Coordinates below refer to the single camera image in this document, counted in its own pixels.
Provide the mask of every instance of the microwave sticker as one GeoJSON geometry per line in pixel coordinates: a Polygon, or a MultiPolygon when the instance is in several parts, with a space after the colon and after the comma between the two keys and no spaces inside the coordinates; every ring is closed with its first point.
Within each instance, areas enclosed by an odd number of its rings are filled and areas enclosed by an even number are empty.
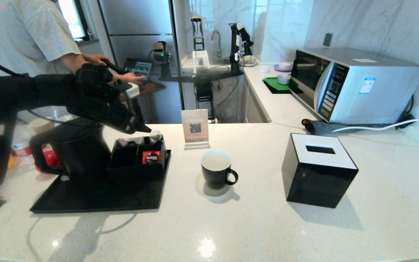
{"type": "Polygon", "coordinates": [[[377,63],[377,61],[374,61],[374,60],[371,60],[371,59],[354,59],[355,61],[357,61],[357,62],[360,62],[360,63],[377,63]]]}
{"type": "Polygon", "coordinates": [[[363,81],[363,85],[360,88],[360,94],[369,94],[371,91],[371,87],[374,85],[374,81],[376,78],[365,78],[363,81]]]}

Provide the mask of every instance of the black box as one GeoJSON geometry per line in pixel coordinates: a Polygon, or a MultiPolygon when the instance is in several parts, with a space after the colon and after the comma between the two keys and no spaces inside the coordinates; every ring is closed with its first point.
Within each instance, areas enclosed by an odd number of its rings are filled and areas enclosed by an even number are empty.
{"type": "Polygon", "coordinates": [[[334,209],[358,171],[338,138],[291,134],[282,164],[286,199],[334,209]]]}
{"type": "Polygon", "coordinates": [[[121,146],[114,143],[108,173],[115,183],[127,183],[143,180],[151,181],[166,172],[166,145],[164,139],[150,144],[149,137],[144,137],[145,144],[138,146],[121,146]],[[143,151],[161,151],[160,162],[156,164],[142,164],[143,151]]]}

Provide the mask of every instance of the person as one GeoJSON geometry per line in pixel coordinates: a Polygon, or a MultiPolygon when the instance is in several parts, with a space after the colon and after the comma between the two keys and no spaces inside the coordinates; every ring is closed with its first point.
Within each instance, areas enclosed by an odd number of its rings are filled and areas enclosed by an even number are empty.
{"type": "MultiPolygon", "coordinates": [[[[0,64],[30,76],[75,73],[85,63],[106,66],[105,55],[81,53],[57,0],[0,0],[0,64]]],[[[0,76],[7,73],[0,71],[0,76]]],[[[113,75],[141,85],[144,76],[113,75]]]]}

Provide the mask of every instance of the kettle handle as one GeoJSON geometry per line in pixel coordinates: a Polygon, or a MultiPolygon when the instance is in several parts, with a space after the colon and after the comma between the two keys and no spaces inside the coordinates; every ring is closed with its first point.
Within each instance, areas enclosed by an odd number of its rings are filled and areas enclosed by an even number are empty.
{"type": "Polygon", "coordinates": [[[63,175],[63,167],[48,166],[46,163],[46,158],[43,154],[42,146],[43,144],[47,144],[49,142],[49,134],[50,132],[41,133],[33,136],[32,139],[30,139],[30,149],[32,150],[33,159],[35,159],[35,164],[40,168],[42,172],[48,174],[63,175]]]}

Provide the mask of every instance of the white countertop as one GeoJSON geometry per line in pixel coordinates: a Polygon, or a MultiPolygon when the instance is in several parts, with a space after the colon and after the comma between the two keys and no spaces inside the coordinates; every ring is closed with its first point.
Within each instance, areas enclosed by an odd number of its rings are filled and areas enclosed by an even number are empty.
{"type": "MultiPolygon", "coordinates": [[[[258,83],[265,76],[257,72],[246,68],[270,119],[312,117],[291,95],[268,94],[258,83]]],[[[207,199],[198,193],[195,181],[200,158],[210,149],[185,151],[179,124],[149,126],[164,134],[166,147],[172,150],[158,210],[32,214],[28,209],[54,176],[36,171],[9,176],[0,188],[7,200],[0,208],[0,258],[56,262],[419,258],[419,144],[401,131],[339,136],[359,173],[337,208],[328,209],[285,199],[281,165],[289,134],[304,133],[302,129],[274,123],[210,125],[211,149],[231,154],[239,181],[230,198],[207,199]]],[[[104,137],[112,147],[115,139],[128,135],[105,128],[104,137]]]]}

